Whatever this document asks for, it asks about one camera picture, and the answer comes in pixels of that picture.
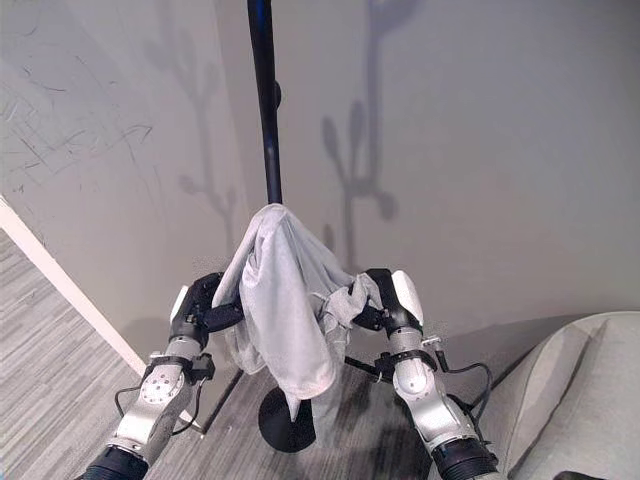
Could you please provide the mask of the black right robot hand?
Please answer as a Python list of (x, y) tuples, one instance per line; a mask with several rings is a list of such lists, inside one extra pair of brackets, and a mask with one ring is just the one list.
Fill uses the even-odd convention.
[(384, 330), (390, 337), (402, 328), (411, 328), (422, 333), (422, 325), (414, 313), (411, 313), (400, 301), (400, 289), (395, 286), (392, 273), (386, 268), (371, 268), (365, 274), (375, 283), (381, 307), (373, 305), (373, 297), (368, 296), (365, 306), (353, 322), (371, 331)]

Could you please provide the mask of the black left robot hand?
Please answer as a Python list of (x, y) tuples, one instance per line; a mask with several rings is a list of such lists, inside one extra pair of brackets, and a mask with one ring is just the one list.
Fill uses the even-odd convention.
[(222, 272), (215, 272), (197, 279), (178, 301), (177, 313), (170, 323), (169, 341), (178, 338), (196, 341), (204, 350), (209, 335), (235, 326), (244, 320), (244, 312), (238, 294), (230, 301), (213, 306), (214, 294), (223, 278)]

